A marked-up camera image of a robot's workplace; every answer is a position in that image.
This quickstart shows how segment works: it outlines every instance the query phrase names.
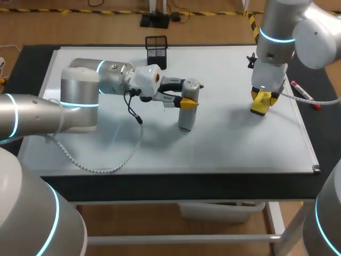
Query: yellow object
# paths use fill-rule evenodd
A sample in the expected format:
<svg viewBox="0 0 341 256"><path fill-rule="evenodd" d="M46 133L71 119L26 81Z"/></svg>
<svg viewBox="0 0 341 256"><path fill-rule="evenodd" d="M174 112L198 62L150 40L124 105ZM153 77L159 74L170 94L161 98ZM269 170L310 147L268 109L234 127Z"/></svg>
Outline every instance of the yellow object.
<svg viewBox="0 0 341 256"><path fill-rule="evenodd" d="M257 94L258 94L258 92L251 91L251 96L252 96L252 99L253 99L253 100L256 99Z"/></svg>
<svg viewBox="0 0 341 256"><path fill-rule="evenodd" d="M271 98L270 105L273 106L277 102L278 98Z"/></svg>
<svg viewBox="0 0 341 256"><path fill-rule="evenodd" d="M181 109L191 109L197 107L199 104L193 100L182 98L180 101L180 108Z"/></svg>
<svg viewBox="0 0 341 256"><path fill-rule="evenodd" d="M264 116L271 105L271 92L260 90L251 105L251 112Z"/></svg>
<svg viewBox="0 0 341 256"><path fill-rule="evenodd" d="M260 90L257 93L252 90L251 96L254 102L251 105L250 111L260 116L264 116L270 106L273 106L277 102L279 95L263 90Z"/></svg>

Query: white coiled cable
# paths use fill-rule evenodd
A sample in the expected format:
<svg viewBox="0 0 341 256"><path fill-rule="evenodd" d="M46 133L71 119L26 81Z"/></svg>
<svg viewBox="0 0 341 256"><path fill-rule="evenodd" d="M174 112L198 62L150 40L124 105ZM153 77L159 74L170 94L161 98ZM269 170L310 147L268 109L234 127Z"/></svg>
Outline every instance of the white coiled cable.
<svg viewBox="0 0 341 256"><path fill-rule="evenodd" d="M82 165L81 163L77 162L70 154L69 152L67 151L67 149L64 147L64 145L59 142L55 136L53 135L44 135L44 137L47 139L47 140L51 140L53 141L64 153L64 155L67 157L68 160L70 160L75 166L85 170L85 171L88 171L88 172L92 172L92 173L100 173L100 174L104 174L104 173L115 173L117 172L119 169L121 169L126 163L128 163L128 161L134 156L136 150L139 148L140 144L141 144L141 141L142 141L142 137L143 137L143 125L140 124L140 127L141 127L141 132L140 132L140 137L134 147L134 149L130 152L130 154L124 159L124 161L119 164L118 166L114 167L114 168L111 168L111 169L104 169L104 170L97 170L97 169L92 169L92 168L89 168L89 167L86 167L85 165Z"/></svg>
<svg viewBox="0 0 341 256"><path fill-rule="evenodd" d="M331 101L314 101L314 100L306 100L306 99L302 99L296 96L288 95L283 92L281 93L281 95L291 98L296 101L300 101L300 102L308 103L308 104L314 104L314 105L333 105L333 104L341 102L341 98L336 99L336 100L331 100Z"/></svg>

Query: cable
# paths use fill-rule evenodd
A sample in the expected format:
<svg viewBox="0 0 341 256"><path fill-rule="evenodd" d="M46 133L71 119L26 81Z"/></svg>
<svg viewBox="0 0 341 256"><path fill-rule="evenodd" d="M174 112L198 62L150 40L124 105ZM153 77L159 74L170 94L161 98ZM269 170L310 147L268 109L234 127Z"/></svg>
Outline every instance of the cable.
<svg viewBox="0 0 341 256"><path fill-rule="evenodd" d="M92 5L92 4L90 3L90 0L87 0L87 5L88 5L89 7L99 7L99 6L103 5L103 4L104 4L104 0L102 0L101 3L95 4L95 5Z"/></svg>
<svg viewBox="0 0 341 256"><path fill-rule="evenodd" d="M0 45L0 48L5 48L5 47L14 47L14 48L17 48L17 50L18 50L19 52L21 52L20 49L19 49L19 47L17 47L16 45L13 45L13 44Z"/></svg>
<svg viewBox="0 0 341 256"><path fill-rule="evenodd" d="M131 91L129 92L130 94L130 99L129 99L129 102L127 102L126 98L125 98L125 94L124 94L124 100L128 106L128 112L129 114L131 114L132 116L135 117L135 119L138 121L139 125L140 125L140 128L141 128L141 131L140 131L140 136L139 136L139 139L134 147L134 149L130 152L130 154L124 159L124 161L122 163L120 163L118 166L114 167L114 168L111 168L111 169L105 169L105 170L98 170L98 169L92 169L92 168L89 168L89 167L86 167L85 165L79 163L77 160L75 160L71 155L70 153L67 151L67 149L64 147L64 145L59 142L56 138L55 138L55 135L60 132L60 127L64 121L64 116L63 116L63 113L61 115L61 120L60 120L60 123L59 123L59 127L57 129L57 131L53 134L53 135L41 135L43 136L47 142L49 141L53 141L64 153L64 155L66 156L66 158L68 160L70 160L75 166L85 170L85 171L88 171L88 172L92 172L92 173L115 173L117 172L119 169L121 169L126 163L128 163L128 161L134 156L136 150L139 148L140 144L141 144L141 141L142 141L142 137L143 137L143 125L142 125L142 119L139 117L139 115L137 115L135 113L135 111L130 107L130 104L131 104L131 100L132 100L132 97L135 96L135 93L134 91ZM54 103L58 103L59 102L59 105L61 106L60 104L60 101L57 100L57 99L49 99L49 101L54 101Z"/></svg>
<svg viewBox="0 0 341 256"><path fill-rule="evenodd" d="M188 19L187 19L187 20L185 20L185 21L178 21L178 23L181 23L181 24L187 23L187 22L190 20L190 18L191 18L191 12L189 11L189 9L187 9L186 7L178 6L177 4L174 3L174 0L172 0L171 2L172 2L172 4L173 4L176 8L178 8L178 9L183 9L183 10L185 10L185 11L188 12Z"/></svg>
<svg viewBox="0 0 341 256"><path fill-rule="evenodd" d="M315 105L333 105L333 104L341 102L341 98L336 99L336 100L331 100L331 101L313 101L313 100L306 100L306 99L302 99L296 96L288 95L283 92L281 93L281 95L288 97L290 99L296 100L296 101L300 101L300 102L308 103L308 104L315 104Z"/></svg>
<svg viewBox="0 0 341 256"><path fill-rule="evenodd" d="M0 48L6 48L6 47L14 47L14 48L17 48L17 50L19 51L19 53L21 52L20 49L19 49L19 47L17 47L16 45L12 45L12 44L9 44L9 45L0 45ZM0 67L0 78L1 78L2 75L3 75L5 65L6 65L6 61L5 61L5 59L4 59L3 65Z"/></svg>
<svg viewBox="0 0 341 256"><path fill-rule="evenodd" d="M171 8L171 5L168 2L167 2L167 7L169 7L169 12L167 12L167 14L171 14L172 8Z"/></svg>
<svg viewBox="0 0 341 256"><path fill-rule="evenodd" d="M129 102L127 102L127 99L126 99L126 94L127 94L128 92L129 92L129 96L130 96ZM127 107L128 107L128 113L131 114L133 117L135 117L136 121L137 121L139 124L142 124L143 121L142 121L141 117L140 117L140 116L131 108L131 106L130 106L130 104L131 104L131 102L132 102L132 97L133 97L133 96L136 96L136 95L139 95L139 94L141 93L141 91L138 92L137 90L132 89L132 90L130 90L130 91L128 91L128 92L125 92L125 93L123 94L124 101L125 101L125 103L126 103L126 105L127 105Z"/></svg>
<svg viewBox="0 0 341 256"><path fill-rule="evenodd" d="M130 152L130 154L118 166L116 166L114 168L111 168L111 169L105 169L105 170L92 169L92 168L86 167L85 165L82 165L81 163L79 163L77 160L75 160L69 154L69 152L66 150L64 145L61 142L59 142L54 136L52 136L52 135L43 135L43 137L45 137L48 140L53 141L63 151L64 155L67 157L68 160L70 160L75 166L83 169L84 171L88 171L88 172L92 172L92 173L101 173L101 174L104 174L104 173L115 173L119 169L121 169L126 163L128 163L128 161L134 156L136 150L139 148L139 146L141 144L141 141L142 141L142 137L143 137L143 125L140 124L140 127L141 127L141 131L140 131L139 139L138 139L134 149Z"/></svg>

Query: yellow black hazard tape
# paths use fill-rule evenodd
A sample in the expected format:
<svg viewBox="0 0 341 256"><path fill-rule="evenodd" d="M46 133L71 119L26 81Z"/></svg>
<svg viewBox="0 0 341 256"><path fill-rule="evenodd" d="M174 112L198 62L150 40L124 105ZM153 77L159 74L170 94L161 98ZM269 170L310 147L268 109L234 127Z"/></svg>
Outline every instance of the yellow black hazard tape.
<svg viewBox="0 0 341 256"><path fill-rule="evenodd" d="M256 26L256 21L255 21L256 15L254 12L245 12L244 16L246 16L249 19L249 23L251 25L251 29L252 29L254 39L256 41L256 44L258 44L259 30Z"/></svg>
<svg viewBox="0 0 341 256"><path fill-rule="evenodd" d="M144 14L147 11L100 11L100 10L78 10L78 9L14 9L14 8L0 8L0 12L59 12L59 13L96 13L96 14Z"/></svg>
<svg viewBox="0 0 341 256"><path fill-rule="evenodd" d="M82 9L14 9L0 8L0 12L59 12L59 13L96 13L96 14L144 14L148 11L101 11ZM240 12L179 12L180 15L187 16L217 16L217 15L241 15Z"/></svg>

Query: black stand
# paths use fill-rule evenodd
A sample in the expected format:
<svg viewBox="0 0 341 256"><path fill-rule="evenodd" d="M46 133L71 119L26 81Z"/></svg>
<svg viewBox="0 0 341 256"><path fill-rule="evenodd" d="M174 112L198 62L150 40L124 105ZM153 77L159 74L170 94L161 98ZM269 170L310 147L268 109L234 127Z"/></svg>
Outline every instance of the black stand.
<svg viewBox="0 0 341 256"><path fill-rule="evenodd" d="M140 27L167 29L169 25L169 20L169 15L160 12L143 14L140 22Z"/></svg>

